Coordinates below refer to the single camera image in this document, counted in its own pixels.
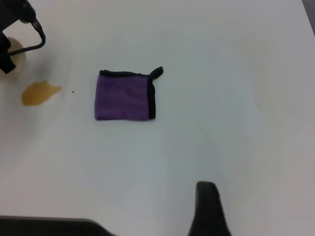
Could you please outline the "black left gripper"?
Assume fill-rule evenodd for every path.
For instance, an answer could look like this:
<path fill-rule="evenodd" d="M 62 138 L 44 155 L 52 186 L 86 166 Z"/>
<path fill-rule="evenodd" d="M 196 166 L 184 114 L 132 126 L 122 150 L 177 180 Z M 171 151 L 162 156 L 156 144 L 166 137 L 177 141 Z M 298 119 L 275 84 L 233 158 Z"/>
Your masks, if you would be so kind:
<path fill-rule="evenodd" d="M 25 23 L 36 20 L 32 5 L 27 0 L 0 0 L 0 69 L 5 74 L 13 71 L 15 64 L 8 55 L 11 43 L 2 31 L 19 20 Z"/>

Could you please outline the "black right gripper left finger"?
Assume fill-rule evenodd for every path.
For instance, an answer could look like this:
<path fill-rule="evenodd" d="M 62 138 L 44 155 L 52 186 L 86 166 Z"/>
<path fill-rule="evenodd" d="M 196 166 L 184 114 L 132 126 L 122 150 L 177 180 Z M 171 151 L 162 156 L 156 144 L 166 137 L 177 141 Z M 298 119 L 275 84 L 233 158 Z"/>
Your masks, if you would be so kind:
<path fill-rule="evenodd" d="M 89 219 L 1 216 L 2 236 L 110 236 L 99 223 Z"/>

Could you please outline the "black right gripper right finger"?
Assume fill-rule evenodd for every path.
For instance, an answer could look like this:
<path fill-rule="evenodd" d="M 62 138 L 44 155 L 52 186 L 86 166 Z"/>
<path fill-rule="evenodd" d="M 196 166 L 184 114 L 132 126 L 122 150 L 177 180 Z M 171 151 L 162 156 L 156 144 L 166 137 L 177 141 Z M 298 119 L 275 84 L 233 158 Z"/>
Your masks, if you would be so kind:
<path fill-rule="evenodd" d="M 189 236 L 230 236 L 221 197 L 212 182 L 196 184 L 195 212 Z"/>

